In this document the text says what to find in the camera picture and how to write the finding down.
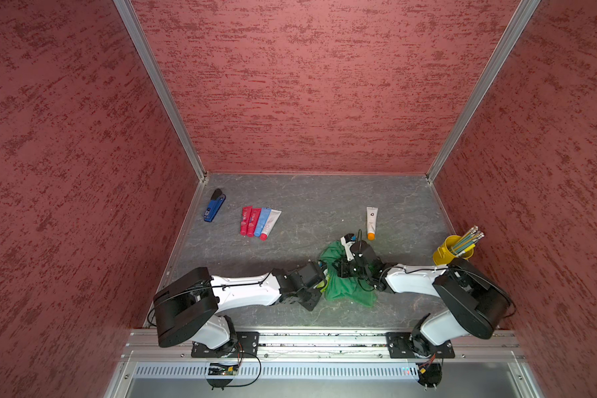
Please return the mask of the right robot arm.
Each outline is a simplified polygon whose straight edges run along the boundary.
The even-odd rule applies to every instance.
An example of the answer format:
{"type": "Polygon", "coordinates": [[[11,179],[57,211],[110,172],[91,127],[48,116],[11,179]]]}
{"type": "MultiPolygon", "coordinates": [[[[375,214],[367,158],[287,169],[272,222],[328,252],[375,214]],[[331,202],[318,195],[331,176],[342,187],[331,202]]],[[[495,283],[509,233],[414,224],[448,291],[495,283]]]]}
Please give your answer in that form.
{"type": "Polygon", "coordinates": [[[447,358],[452,339],[492,338],[515,307],[506,291],[463,258],[434,267],[388,265],[356,235],[345,235],[340,245],[343,258],[333,262],[338,278],[355,279],[361,290],[371,293],[428,295],[444,303],[444,310],[428,313],[411,332],[388,336],[393,358],[447,358]]]}

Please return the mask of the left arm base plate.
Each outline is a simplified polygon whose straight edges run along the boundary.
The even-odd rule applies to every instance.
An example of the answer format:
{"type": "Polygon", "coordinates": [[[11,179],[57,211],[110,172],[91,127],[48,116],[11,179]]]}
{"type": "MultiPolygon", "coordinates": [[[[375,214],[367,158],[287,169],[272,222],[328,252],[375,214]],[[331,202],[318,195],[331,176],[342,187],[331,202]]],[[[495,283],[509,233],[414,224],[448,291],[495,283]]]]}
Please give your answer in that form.
{"type": "Polygon", "coordinates": [[[258,332],[236,332],[220,348],[210,349],[202,343],[194,342],[192,358],[240,358],[242,354],[256,355],[260,341],[258,332]]]}

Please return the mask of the white tube pink cap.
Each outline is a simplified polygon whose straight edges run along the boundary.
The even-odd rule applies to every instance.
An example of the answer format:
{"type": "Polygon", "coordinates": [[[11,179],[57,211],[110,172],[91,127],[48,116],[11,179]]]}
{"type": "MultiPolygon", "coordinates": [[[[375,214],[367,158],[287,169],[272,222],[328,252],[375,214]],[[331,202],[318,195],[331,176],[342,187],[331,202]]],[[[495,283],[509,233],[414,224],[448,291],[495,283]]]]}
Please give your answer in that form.
{"type": "Polygon", "coordinates": [[[282,211],[271,210],[268,218],[266,219],[264,228],[260,234],[260,240],[267,240],[270,233],[272,232],[276,222],[278,222],[282,211]]]}

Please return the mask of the blue toothpaste tube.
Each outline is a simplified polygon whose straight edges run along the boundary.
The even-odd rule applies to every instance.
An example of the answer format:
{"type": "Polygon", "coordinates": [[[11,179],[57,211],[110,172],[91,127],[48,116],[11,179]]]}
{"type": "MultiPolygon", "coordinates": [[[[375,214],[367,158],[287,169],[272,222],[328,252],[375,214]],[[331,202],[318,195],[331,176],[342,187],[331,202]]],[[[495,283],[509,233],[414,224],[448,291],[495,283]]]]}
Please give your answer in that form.
{"type": "Polygon", "coordinates": [[[270,212],[271,209],[268,207],[262,207],[262,209],[260,209],[260,215],[255,227],[255,232],[254,232],[254,236],[255,237],[260,237],[264,228],[265,228],[265,224],[270,216],[270,212]]]}

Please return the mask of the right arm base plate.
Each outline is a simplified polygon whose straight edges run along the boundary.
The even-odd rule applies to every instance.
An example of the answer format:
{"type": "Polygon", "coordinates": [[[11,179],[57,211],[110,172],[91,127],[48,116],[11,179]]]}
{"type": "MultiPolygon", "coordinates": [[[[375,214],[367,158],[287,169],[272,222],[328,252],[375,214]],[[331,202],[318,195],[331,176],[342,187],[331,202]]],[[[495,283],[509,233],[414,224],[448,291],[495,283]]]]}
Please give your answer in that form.
{"type": "Polygon", "coordinates": [[[421,333],[387,333],[386,347],[392,359],[428,360],[454,359],[455,352],[451,341],[434,345],[421,333]]]}

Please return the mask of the white tube orange cap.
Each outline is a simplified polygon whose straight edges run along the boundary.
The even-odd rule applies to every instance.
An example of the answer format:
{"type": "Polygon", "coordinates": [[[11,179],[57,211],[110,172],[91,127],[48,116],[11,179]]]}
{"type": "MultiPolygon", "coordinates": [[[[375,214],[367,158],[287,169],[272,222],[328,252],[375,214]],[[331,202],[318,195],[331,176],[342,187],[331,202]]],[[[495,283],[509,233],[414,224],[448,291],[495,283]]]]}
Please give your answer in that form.
{"type": "Polygon", "coordinates": [[[366,209],[366,236],[368,240],[376,238],[377,207],[368,207],[366,209]]]}

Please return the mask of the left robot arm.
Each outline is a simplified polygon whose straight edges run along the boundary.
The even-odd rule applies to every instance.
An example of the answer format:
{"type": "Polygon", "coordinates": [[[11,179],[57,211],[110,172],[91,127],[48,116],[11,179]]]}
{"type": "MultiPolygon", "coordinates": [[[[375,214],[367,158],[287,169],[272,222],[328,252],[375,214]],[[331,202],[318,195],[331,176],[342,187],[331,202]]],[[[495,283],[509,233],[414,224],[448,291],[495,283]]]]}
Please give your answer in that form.
{"type": "Polygon", "coordinates": [[[196,268],[154,295],[149,319],[158,345],[170,348],[192,342],[204,353],[226,357],[237,350],[238,333],[228,310],[297,303],[308,311],[320,300],[326,283],[321,265],[309,262],[294,270],[273,269],[259,276],[225,278],[196,268]]]}

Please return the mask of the pink toothpaste tube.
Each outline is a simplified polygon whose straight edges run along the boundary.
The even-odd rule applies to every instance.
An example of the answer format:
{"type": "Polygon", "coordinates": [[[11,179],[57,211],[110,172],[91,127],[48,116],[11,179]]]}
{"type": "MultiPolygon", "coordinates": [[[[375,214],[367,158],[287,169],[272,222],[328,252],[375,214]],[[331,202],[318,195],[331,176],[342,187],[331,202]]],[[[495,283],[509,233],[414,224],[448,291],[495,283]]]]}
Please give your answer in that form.
{"type": "Polygon", "coordinates": [[[248,225],[250,223],[251,211],[252,211],[252,206],[243,207],[241,210],[241,218],[240,218],[240,234],[241,235],[247,235],[248,225]]]}
{"type": "Polygon", "coordinates": [[[248,220],[246,235],[253,237],[255,235],[256,227],[259,222],[261,208],[252,208],[250,211],[250,218],[248,220]]]}

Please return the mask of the green microfiber cloth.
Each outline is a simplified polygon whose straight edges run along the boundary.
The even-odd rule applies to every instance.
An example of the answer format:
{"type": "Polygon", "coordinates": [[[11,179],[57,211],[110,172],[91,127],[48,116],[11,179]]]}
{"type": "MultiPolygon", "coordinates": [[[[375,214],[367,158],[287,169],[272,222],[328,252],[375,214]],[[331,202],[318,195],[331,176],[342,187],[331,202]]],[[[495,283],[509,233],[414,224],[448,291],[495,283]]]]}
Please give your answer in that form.
{"type": "Polygon", "coordinates": [[[347,260],[339,241],[329,244],[319,257],[319,263],[326,275],[327,289],[323,297],[328,301],[349,299],[366,308],[376,303],[376,293],[362,285],[358,278],[343,278],[338,275],[338,268],[347,260]]]}

